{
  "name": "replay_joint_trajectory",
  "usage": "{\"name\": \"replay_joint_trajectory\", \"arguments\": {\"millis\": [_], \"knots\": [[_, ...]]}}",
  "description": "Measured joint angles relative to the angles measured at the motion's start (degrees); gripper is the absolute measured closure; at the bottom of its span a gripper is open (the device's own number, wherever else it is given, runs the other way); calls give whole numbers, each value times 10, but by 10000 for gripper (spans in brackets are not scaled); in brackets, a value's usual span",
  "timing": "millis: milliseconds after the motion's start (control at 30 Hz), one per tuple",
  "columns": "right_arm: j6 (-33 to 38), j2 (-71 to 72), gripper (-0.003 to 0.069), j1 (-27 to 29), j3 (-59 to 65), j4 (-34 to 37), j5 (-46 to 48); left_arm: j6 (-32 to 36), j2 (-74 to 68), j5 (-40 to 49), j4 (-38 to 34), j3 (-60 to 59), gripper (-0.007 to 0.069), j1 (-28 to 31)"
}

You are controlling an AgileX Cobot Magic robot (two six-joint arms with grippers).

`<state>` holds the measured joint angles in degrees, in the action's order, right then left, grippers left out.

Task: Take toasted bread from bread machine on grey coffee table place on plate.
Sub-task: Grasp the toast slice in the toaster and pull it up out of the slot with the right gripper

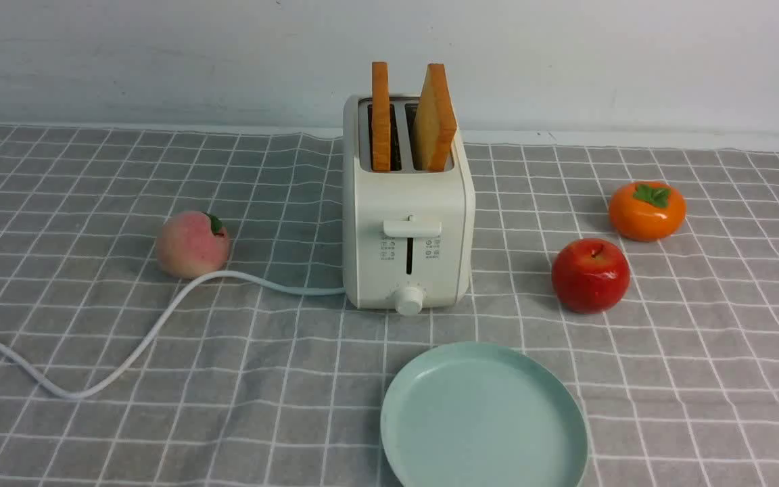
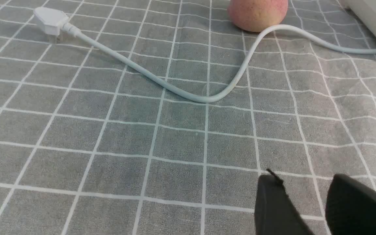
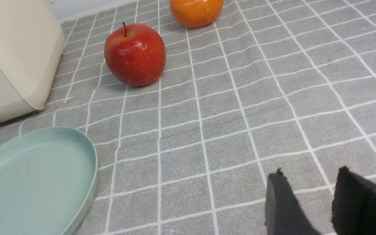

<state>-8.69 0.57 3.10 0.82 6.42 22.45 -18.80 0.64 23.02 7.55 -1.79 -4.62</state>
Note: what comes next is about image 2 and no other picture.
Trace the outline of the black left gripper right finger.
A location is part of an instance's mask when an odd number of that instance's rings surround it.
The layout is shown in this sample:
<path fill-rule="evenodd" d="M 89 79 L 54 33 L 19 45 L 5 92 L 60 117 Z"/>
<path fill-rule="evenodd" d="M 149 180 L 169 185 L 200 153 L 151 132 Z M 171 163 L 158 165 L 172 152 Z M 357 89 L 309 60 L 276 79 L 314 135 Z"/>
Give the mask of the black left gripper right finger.
<path fill-rule="evenodd" d="M 334 175 L 325 217 L 333 235 L 376 235 L 376 191 L 348 175 Z"/>

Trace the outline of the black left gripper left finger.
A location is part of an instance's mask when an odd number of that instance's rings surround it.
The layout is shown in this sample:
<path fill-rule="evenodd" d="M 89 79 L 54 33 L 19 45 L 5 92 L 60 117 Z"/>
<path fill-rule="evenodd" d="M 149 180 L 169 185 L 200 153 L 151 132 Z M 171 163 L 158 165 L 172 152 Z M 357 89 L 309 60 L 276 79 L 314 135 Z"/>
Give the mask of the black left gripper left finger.
<path fill-rule="evenodd" d="M 284 181 L 271 169 L 260 175 L 255 202 L 257 235 L 313 235 L 288 196 Z"/>

